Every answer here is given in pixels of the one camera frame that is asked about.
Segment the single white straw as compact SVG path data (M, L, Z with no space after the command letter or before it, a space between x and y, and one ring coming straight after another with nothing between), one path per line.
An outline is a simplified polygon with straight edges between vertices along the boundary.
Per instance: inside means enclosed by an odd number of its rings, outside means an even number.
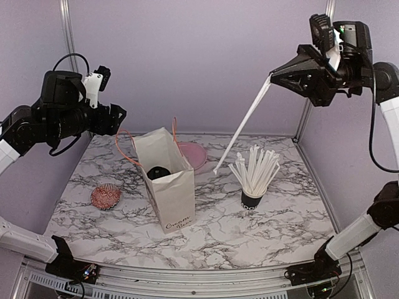
M260 91L258 92L258 94L256 95L254 101L252 102L251 106L249 107L248 111L246 112L243 120L240 122L237 130L234 132L233 137L231 138L228 146L226 147L221 159L219 160L219 162L217 163L216 167L213 169L213 173L217 174L219 168L222 166L224 160L226 159L228 153L230 152L231 148L233 147L235 141L237 140L238 136L240 135L240 133L242 132L243 128L245 127L246 123L248 122L249 118L251 117L251 115L253 114L253 112L255 111L255 109L257 108L257 106L259 105L259 103L261 102L261 100L264 98L265 94L267 93L267 91L269 90L270 86L271 86L271 78L272 78L272 74L269 74L267 79L265 80L265 82L263 83Z

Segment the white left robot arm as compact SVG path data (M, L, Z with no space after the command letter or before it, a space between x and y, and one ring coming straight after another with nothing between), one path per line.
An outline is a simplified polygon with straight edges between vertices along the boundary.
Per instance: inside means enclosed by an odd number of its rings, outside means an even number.
M64 153L60 142L69 137L71 148L86 131L95 135L117 134L127 113L119 105L99 103L111 76L101 65L86 75L58 70L46 72L39 99L31 106L15 108L1 122L1 171L24 156L33 146L45 143L53 157ZM1 219L1 247L55 266L65 277L74 277L79 264L66 241L57 236L46 237Z

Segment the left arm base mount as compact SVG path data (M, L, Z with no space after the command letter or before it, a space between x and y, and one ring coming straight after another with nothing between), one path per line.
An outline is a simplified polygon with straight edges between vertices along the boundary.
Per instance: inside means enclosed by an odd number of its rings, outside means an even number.
M57 256L51 263L46 264L46 273L68 278L73 283L95 284L99 266L96 263L83 262L74 259L67 242L58 236L51 237L57 246Z

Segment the white paper takeout bag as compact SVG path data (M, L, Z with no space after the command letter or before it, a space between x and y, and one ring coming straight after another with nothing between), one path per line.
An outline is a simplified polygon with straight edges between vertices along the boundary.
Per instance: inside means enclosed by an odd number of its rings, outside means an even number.
M176 232L195 223L195 176L178 146L176 139L177 119L172 121L172 132L162 127L141 136L133 137L127 130L137 159L122 156L141 172L150 204L165 234ZM171 174L150 180L147 172L161 166Z

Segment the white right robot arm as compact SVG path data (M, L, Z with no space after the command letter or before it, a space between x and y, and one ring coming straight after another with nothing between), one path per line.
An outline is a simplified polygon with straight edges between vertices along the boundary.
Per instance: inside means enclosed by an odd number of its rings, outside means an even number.
M373 153L375 113L380 109L388 127L393 149L398 151L398 67L373 62L368 26L360 21L332 22L326 14L309 19L311 44L301 44L297 55L271 71L271 83L308 98L314 107L327 107L338 93L347 97L372 92L368 152L374 165L384 172L397 169L382 166ZM365 245L381 230L398 225L398 181L386 183L366 213L338 235L330 238L314 255L309 274L324 278L352 249Z

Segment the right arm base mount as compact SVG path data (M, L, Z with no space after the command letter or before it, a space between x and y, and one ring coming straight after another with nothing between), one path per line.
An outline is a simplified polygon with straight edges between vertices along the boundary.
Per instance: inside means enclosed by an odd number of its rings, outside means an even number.
M291 265L287 268L284 276L290 280L292 286L298 286L338 277L341 274L342 270L337 263L324 268L317 266L315 262L309 262Z

